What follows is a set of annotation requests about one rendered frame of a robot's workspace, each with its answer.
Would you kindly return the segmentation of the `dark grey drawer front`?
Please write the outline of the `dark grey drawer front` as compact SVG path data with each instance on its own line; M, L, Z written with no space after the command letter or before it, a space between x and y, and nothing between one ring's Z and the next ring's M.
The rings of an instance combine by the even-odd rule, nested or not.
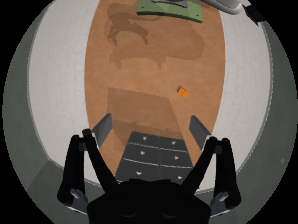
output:
M160 166L192 168L188 153L161 149Z
M160 179L171 179L171 182L175 182L181 185L191 170L192 169L160 167Z
M125 182L129 181L129 178L141 179L149 182L156 181L158 180L158 166L122 160L116 180L119 182Z
M160 137L160 149L187 152L183 140L171 139L171 138L165 138L165 137Z
M158 149L128 144L123 159L158 165Z
M158 136L133 132L129 143L158 148Z

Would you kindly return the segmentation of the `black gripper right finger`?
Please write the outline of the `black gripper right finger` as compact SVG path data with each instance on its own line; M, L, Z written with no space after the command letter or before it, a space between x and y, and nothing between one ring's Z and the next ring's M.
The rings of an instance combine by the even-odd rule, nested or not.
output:
M166 218L174 218L186 208L201 184L213 154L216 154L216 178L210 202L210 217L223 215L241 203L230 140L222 138L221 141L212 136L195 115L191 115L189 130L203 152L180 187L164 203L161 214Z

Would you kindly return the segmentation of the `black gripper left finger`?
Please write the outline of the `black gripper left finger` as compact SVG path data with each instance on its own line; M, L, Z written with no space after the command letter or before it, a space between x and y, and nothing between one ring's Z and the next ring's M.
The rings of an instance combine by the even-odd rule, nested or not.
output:
M88 151L96 176L116 211L124 217L133 217L138 212L136 204L119 185L98 150L112 128L112 117L107 113L92 130L82 131L84 138L71 137L57 199L77 213L87 214L89 204L84 195L84 151Z

